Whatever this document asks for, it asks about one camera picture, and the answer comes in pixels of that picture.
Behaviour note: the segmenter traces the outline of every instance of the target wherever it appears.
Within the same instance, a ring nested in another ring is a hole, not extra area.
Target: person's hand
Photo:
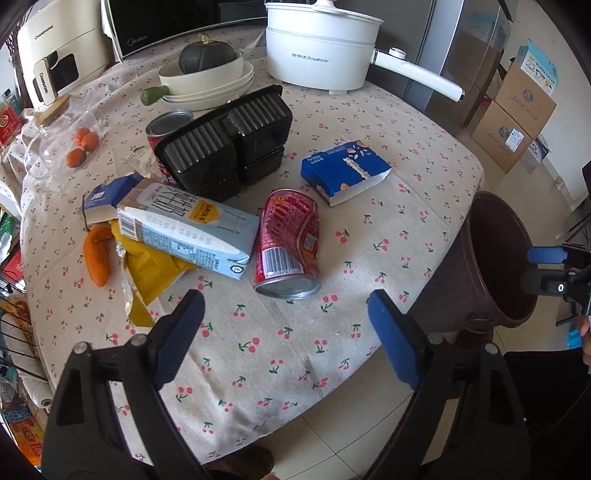
[[[591,365],[591,332],[589,332],[589,317],[579,315],[579,333],[583,342],[583,362]]]

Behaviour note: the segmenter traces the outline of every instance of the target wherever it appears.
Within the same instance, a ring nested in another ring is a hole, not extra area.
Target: refrigerator
[[[424,112],[451,133],[467,125],[504,52],[518,0],[338,0],[336,6],[384,20],[376,47],[404,50],[407,60],[458,83],[452,102],[412,80],[369,68],[367,80]]]

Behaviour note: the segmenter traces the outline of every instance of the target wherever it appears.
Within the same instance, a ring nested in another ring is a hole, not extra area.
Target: tin can
[[[316,254],[318,206],[302,192],[272,192],[261,213],[254,289],[276,299],[305,299],[320,290]]]
[[[179,128],[184,127],[189,122],[193,121],[193,113],[189,110],[179,109],[171,112],[163,113],[152,120],[146,127],[146,135],[148,136],[148,143],[152,150],[156,149],[156,145],[170,134],[176,132]],[[176,185],[176,181],[166,169],[159,159],[156,159],[158,168],[169,185]]]

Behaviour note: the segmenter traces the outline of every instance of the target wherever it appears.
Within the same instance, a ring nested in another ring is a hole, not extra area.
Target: blue gripper pad
[[[384,290],[374,290],[367,305],[369,320],[398,378],[416,390],[422,380],[419,365],[425,353],[425,333],[398,310]]]
[[[163,335],[163,342],[156,354],[156,371],[152,378],[156,390],[160,390],[164,384],[172,382],[176,377],[205,317],[205,297],[199,290],[189,290],[167,317],[161,318],[152,329],[152,332],[157,330],[163,320],[173,322],[171,327],[163,325],[169,331]]]
[[[527,251],[529,263],[559,264],[566,260],[568,253],[562,247],[530,247]]]

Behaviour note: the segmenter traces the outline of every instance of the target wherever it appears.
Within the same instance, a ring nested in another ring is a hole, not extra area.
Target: pot handle
[[[372,63],[432,88],[454,102],[460,102],[464,98],[464,90],[459,85],[450,82],[430,70],[424,69],[409,61],[396,58],[383,51],[374,50]]]
[[[150,106],[160,100],[164,95],[170,95],[170,88],[167,85],[145,88],[142,90],[139,99],[145,106]]]
[[[335,7],[333,0],[316,0],[316,3],[311,5],[312,10],[322,12],[324,14],[346,15],[347,12]]]

